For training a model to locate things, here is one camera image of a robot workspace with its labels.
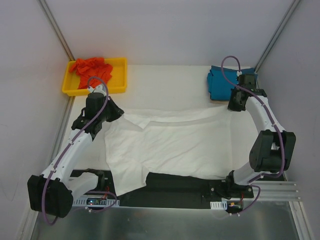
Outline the white t shirt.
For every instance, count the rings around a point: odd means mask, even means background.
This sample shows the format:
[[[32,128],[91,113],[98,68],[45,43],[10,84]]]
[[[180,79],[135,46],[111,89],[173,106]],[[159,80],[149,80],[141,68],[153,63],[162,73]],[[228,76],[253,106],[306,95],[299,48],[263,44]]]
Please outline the white t shirt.
[[[232,167],[230,122],[224,107],[127,110],[104,137],[116,194],[145,187],[150,173],[224,178]]]

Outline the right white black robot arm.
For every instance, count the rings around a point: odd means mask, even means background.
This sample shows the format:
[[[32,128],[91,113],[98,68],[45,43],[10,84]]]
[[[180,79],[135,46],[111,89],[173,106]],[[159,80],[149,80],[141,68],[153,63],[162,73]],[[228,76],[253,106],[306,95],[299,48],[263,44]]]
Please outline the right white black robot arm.
[[[249,112],[258,132],[248,162],[226,177],[225,192],[234,198],[256,180],[279,178],[289,168],[296,135],[277,121],[266,92],[257,88],[254,74],[237,72],[237,84],[231,89],[227,108],[233,112]]]

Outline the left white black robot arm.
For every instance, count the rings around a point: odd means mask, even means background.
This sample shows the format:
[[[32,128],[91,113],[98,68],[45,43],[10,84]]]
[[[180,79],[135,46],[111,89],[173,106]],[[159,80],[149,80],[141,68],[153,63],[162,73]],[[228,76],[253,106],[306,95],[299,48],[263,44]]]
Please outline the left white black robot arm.
[[[85,107],[73,122],[66,145],[40,175],[32,175],[27,181],[29,204],[33,211],[64,218],[73,202],[82,195],[90,191],[99,195],[105,191],[102,170],[88,168],[70,180],[81,154],[93,143],[103,123],[111,123],[124,114],[109,96],[104,83],[88,90]]]

